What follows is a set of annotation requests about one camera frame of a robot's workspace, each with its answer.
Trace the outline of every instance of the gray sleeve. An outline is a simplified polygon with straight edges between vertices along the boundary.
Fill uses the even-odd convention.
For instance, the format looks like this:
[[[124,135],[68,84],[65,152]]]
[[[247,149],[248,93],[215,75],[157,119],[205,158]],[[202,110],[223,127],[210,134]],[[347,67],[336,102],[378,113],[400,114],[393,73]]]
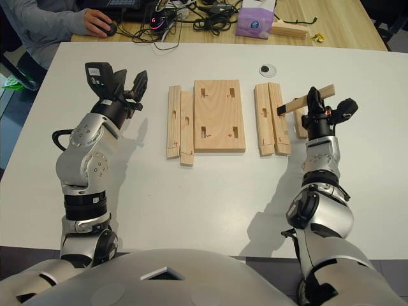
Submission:
[[[36,0],[5,0],[10,10],[24,27],[32,32],[49,38],[61,37],[61,33],[88,34],[84,15],[79,12],[62,11],[54,13],[38,8]]]

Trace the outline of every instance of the purple tissue box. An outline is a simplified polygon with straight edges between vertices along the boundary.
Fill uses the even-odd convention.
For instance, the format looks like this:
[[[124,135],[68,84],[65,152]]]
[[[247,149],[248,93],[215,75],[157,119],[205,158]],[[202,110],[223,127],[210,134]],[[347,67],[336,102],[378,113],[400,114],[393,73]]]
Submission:
[[[241,8],[235,35],[267,40],[273,22],[273,11],[264,8]]]

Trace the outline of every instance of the wooden desk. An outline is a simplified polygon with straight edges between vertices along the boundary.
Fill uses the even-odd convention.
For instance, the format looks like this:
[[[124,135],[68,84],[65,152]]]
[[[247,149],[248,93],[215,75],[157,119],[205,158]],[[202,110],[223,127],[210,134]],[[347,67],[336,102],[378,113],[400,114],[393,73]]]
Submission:
[[[278,0],[276,14],[283,20],[311,21],[317,16],[317,22],[308,25],[309,34],[313,36],[316,33],[322,33],[326,40],[324,43],[317,43],[310,39],[310,35],[305,40],[272,34],[267,40],[235,36],[237,24],[233,24],[229,31],[222,32],[220,36],[214,36],[210,32],[194,31],[192,24],[183,24],[180,41],[183,43],[244,43],[386,50],[359,0]],[[135,33],[139,30],[140,24],[125,22],[124,27],[129,32]],[[177,42],[180,25],[177,27],[176,34],[169,34],[166,42]],[[105,39],[74,35],[71,41],[131,41],[131,39],[119,34]]]

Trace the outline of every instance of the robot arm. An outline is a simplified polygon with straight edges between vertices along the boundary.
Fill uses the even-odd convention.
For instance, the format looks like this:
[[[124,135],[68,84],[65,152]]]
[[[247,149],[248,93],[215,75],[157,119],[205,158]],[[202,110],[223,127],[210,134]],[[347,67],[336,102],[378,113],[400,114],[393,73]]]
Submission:
[[[350,196],[339,184],[335,125],[348,120],[357,111],[357,104],[347,99],[332,110],[324,106],[314,87],[307,103],[309,112],[302,117],[309,137],[302,166],[305,175],[301,191],[286,213],[293,229],[282,233],[293,239],[301,265],[299,303],[405,305],[364,253],[345,240],[353,226],[353,214],[347,205]]]
[[[139,73],[133,88],[124,91],[126,70],[113,73],[106,62],[87,63],[85,70],[99,101],[75,129],[52,135],[63,151],[56,166],[66,211],[60,259],[43,261],[2,281],[0,305],[20,305],[116,254],[117,235],[109,227],[105,195],[109,160],[118,149],[124,121],[142,110],[147,72]],[[67,148],[59,143],[61,135],[69,135]]]

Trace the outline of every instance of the wooden block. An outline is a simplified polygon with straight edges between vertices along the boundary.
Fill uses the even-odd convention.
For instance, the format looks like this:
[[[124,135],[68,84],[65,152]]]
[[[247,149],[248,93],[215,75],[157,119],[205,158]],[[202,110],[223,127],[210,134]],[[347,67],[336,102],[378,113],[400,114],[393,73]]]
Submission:
[[[306,129],[302,126],[302,116],[304,115],[303,108],[299,108],[298,110],[295,110],[293,112],[293,115],[295,116],[295,129],[296,129],[296,135],[300,139],[307,139],[307,131]]]
[[[273,138],[268,84],[255,86],[254,95],[259,153],[261,156],[272,155],[275,152],[275,140]]]
[[[289,141],[288,125],[285,116],[278,116],[277,108],[283,104],[281,87],[277,83],[268,83],[270,108],[272,111],[273,134],[275,135],[275,153],[289,155],[291,143]]]
[[[181,92],[180,164],[194,163],[194,104],[191,91]]]
[[[272,24],[271,32],[275,35],[291,36],[305,39],[309,30],[304,25],[287,24],[280,20]]]
[[[195,152],[245,152],[238,80],[194,83]]]
[[[168,89],[167,158],[180,156],[180,93],[180,85]]]
[[[323,87],[319,89],[320,96],[322,99],[329,98],[331,96],[335,95],[335,88],[334,85],[328,85],[326,87]],[[307,106],[307,95],[301,97],[301,98],[296,98],[293,99],[291,102],[286,103],[285,105],[282,105],[281,107],[278,108],[278,115],[282,116],[285,113],[290,113],[293,112],[299,108]]]

